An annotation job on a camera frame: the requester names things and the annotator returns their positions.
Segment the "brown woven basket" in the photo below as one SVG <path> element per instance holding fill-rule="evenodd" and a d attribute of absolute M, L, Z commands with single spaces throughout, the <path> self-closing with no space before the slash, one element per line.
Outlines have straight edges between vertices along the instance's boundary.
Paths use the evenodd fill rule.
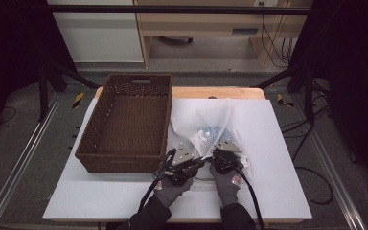
<path fill-rule="evenodd" d="M 76 157 L 90 173 L 153 173 L 166 155 L 171 75 L 110 75 Z"/>

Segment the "white table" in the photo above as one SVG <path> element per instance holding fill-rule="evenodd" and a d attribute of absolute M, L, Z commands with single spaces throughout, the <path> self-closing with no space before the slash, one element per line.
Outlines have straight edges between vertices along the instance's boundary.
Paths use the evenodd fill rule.
<path fill-rule="evenodd" d="M 137 212 L 152 179 L 150 174 L 89 173 L 75 157 L 86 123 L 97 98 L 89 106 L 45 219 L 54 221 L 124 221 Z M 207 103 L 206 99 L 173 99 L 172 116 Z M 231 99 L 232 124 L 241 137 L 243 151 L 251 161 L 251 184 L 265 222 L 300 222 L 311 219 L 288 149 L 269 100 Z M 177 147 L 169 130 L 168 150 Z M 242 184 L 239 202 L 253 218 L 251 195 Z M 170 208 L 170 222 L 218 222 L 219 196 L 214 190 L 192 188 Z"/>

